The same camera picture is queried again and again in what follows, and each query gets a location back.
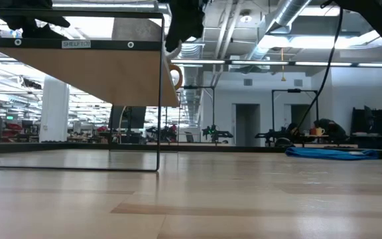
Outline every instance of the blue mat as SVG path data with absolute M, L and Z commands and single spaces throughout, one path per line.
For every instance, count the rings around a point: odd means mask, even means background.
M 337 160 L 363 160 L 378 159 L 378 152 L 375 150 L 360 151 L 361 155 L 354 155 L 350 152 L 332 149 L 310 149 L 289 147 L 285 154 L 290 157 L 305 157 L 312 159 L 337 159 Z

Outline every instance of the pillar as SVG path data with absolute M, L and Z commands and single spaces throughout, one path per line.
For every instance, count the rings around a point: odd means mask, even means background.
M 39 141 L 66 141 L 69 109 L 69 85 L 45 76 Z

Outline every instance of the label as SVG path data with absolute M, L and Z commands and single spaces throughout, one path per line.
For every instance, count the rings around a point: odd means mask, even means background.
M 62 46 L 65 48 L 91 48 L 91 40 L 63 40 Z

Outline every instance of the doorway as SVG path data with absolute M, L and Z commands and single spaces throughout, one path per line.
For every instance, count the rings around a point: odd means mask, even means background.
M 260 141 L 255 139 L 255 135 L 260 133 L 260 105 L 236 104 L 234 106 L 236 112 L 235 145 L 241 147 L 260 146 Z
M 291 122 L 293 123 L 300 123 L 302 120 L 304 113 L 306 113 L 306 110 L 309 108 L 308 104 L 298 104 L 298 105 L 291 105 Z M 301 127 L 300 132 L 303 132 L 305 130 L 309 131 L 311 128 L 311 122 L 310 122 L 310 112 L 304 119 Z

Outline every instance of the black cable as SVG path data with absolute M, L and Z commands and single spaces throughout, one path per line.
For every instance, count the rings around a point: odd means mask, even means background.
M 328 73 L 330 72 L 332 57 L 334 56 L 334 52 L 336 51 L 336 43 L 337 43 L 337 40 L 338 40 L 338 36 L 340 35 L 340 31 L 342 30 L 342 23 L 343 23 L 343 9 L 340 8 L 340 16 L 339 16 L 339 19 L 338 19 L 337 31 L 336 31 L 336 35 L 334 36 L 334 45 L 331 48 L 330 57 L 328 59 L 328 65 L 327 65 L 327 67 L 325 69 L 324 79 L 322 81 L 322 84 L 321 84 L 321 87 L 319 88 L 318 93 L 316 94 L 315 98 L 313 98 L 312 103 L 310 104 L 309 108 L 306 110 L 306 112 L 304 113 L 303 118 L 301 119 L 300 123 L 298 124 L 297 129 L 300 129 L 301 125 L 303 124 L 304 119 L 306 119 L 306 116 L 309 114 L 310 109 L 312 109 L 312 106 L 318 100 L 319 95 L 321 94 L 322 90 L 324 89 L 326 79 L 328 78 Z

